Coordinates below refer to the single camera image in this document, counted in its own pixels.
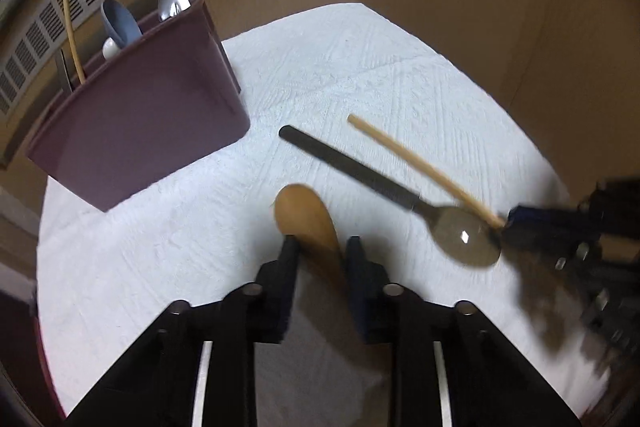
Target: floor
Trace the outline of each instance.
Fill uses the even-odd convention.
[[[29,305],[0,292],[0,360],[34,415],[56,427],[62,420],[42,374],[33,325]]]

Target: table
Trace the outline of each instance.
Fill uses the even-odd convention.
[[[450,197],[346,123],[350,112],[445,171],[496,212],[566,190],[510,117],[446,58],[361,4],[325,6],[224,42],[252,126],[244,138],[103,214],[49,179],[38,305],[54,386],[70,411],[174,299],[199,305],[253,280],[282,236],[271,204],[293,182],[327,204],[338,238],[363,238],[423,298],[475,302],[580,414],[607,374],[583,353],[580,307],[540,269],[501,257],[469,268],[424,222],[278,139],[293,124],[423,198]],[[304,270],[281,346],[257,346],[260,425],[386,425],[385,360],[340,298]]]

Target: wooden spoon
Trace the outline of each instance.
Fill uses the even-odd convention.
[[[276,196],[273,214],[283,234],[300,241],[310,267],[340,292],[345,293],[340,244],[329,211],[311,187],[292,184]]]
[[[378,142],[382,147],[385,147],[397,156],[400,156],[418,172],[428,176],[431,180],[451,194],[451,196],[463,203],[474,213],[478,214],[478,217],[484,219],[489,225],[494,227],[494,229],[501,229],[504,227],[504,219],[496,216],[489,208],[482,204],[481,201],[466,192],[466,190],[456,184],[446,174],[437,170],[433,165],[427,163],[414,152],[411,152],[409,149],[400,145],[388,134],[376,129],[371,124],[365,122],[362,118],[359,118],[354,114],[350,114],[347,117],[347,121],[356,129]]]
[[[84,84],[85,77],[84,71],[82,70],[82,62],[80,62],[80,57],[78,55],[78,48],[76,47],[76,38],[74,37],[74,27],[71,23],[71,8],[69,7],[69,0],[62,0],[62,11],[65,15],[65,29],[66,36],[69,39],[69,47],[71,48],[71,56],[74,60],[74,65],[76,67],[76,73],[78,73],[78,80],[80,84]]]

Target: wooden chopstick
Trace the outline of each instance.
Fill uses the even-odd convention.
[[[66,36],[69,39],[69,47],[71,48],[71,56],[74,58],[74,65],[76,67],[76,73],[78,73],[78,80],[80,80],[80,84],[84,84],[84,71],[82,70],[80,57],[78,57],[76,38],[74,37],[74,27],[71,25],[71,9],[69,8],[69,0],[62,0],[62,9],[65,13]]]
[[[371,124],[365,122],[362,118],[359,118],[354,114],[350,114],[347,117],[347,121],[356,129],[362,131],[392,153],[400,156],[418,172],[428,176],[431,180],[451,194],[451,196],[456,198],[458,201],[461,201],[470,210],[478,214],[479,217],[484,219],[490,226],[494,227],[494,229],[501,229],[504,227],[504,220],[501,217],[496,216],[487,206],[482,204],[481,201],[476,200],[475,197],[452,181],[446,176],[446,174],[437,170],[433,165],[427,163],[414,152],[411,152],[409,149],[400,145],[388,134],[376,129]]]

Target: utensil holder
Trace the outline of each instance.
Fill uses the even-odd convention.
[[[139,24],[142,38],[85,64],[86,83],[54,100],[27,149],[49,176],[103,211],[250,126],[204,0]]]

